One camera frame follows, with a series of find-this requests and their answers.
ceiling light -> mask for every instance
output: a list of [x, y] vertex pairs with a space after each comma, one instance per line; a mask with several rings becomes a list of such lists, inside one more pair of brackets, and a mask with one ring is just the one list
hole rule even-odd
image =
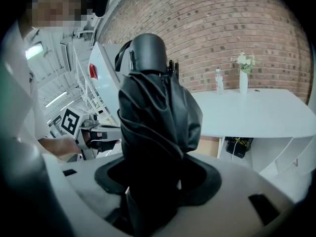
[[57, 99], [61, 98], [62, 96], [66, 95], [67, 92], [61, 93], [58, 97], [56, 97], [53, 101], [49, 102], [45, 107], [50, 106], [52, 103], [54, 103]]
[[34, 46], [30, 47], [28, 50], [25, 51], [26, 59], [31, 59], [35, 55], [43, 52], [43, 46], [41, 43], [37, 43]]
[[70, 104], [72, 104], [74, 101], [71, 101], [69, 104], [65, 105], [63, 108], [60, 109], [60, 111], [62, 111], [63, 109], [65, 109], [67, 106], [69, 106]]

plastic bottle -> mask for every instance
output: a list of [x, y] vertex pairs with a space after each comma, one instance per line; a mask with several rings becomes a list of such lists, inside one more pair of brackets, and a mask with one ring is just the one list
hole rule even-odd
[[224, 93], [224, 84], [223, 84], [223, 76], [220, 69], [216, 69], [215, 80], [216, 80], [217, 94], [222, 95]]

brick wall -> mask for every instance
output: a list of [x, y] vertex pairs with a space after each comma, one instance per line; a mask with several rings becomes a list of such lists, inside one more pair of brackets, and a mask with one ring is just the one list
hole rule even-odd
[[169, 59], [179, 62], [180, 83], [191, 92], [238, 88], [241, 51], [258, 61], [250, 87], [288, 89], [307, 102], [311, 51], [299, 23], [281, 0], [122, 0], [100, 41], [125, 43], [142, 33], [159, 35]]

white shirt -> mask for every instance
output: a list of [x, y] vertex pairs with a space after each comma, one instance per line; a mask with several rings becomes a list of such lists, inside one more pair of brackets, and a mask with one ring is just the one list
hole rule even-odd
[[28, 66], [24, 41], [17, 22], [6, 33], [1, 50], [1, 63], [4, 63], [7, 69], [3, 74], [7, 76], [6, 81], [12, 82], [8, 84], [12, 88], [6, 92], [8, 98], [12, 98], [7, 104], [10, 109], [7, 111], [12, 113], [12, 117], [11, 120], [2, 120], [2, 122], [10, 122], [4, 127], [8, 128], [9, 136], [19, 137], [23, 142], [36, 145], [40, 152], [47, 153], [38, 140], [49, 133], [49, 127], [39, 105], [37, 81]]

red object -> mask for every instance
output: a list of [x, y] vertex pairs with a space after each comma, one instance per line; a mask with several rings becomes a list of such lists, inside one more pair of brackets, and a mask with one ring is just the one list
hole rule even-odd
[[94, 79], [98, 80], [98, 76], [97, 76], [97, 73], [95, 71], [95, 66], [92, 63], [90, 63], [90, 65], [89, 65], [89, 70], [90, 70], [90, 78], [94, 78]]

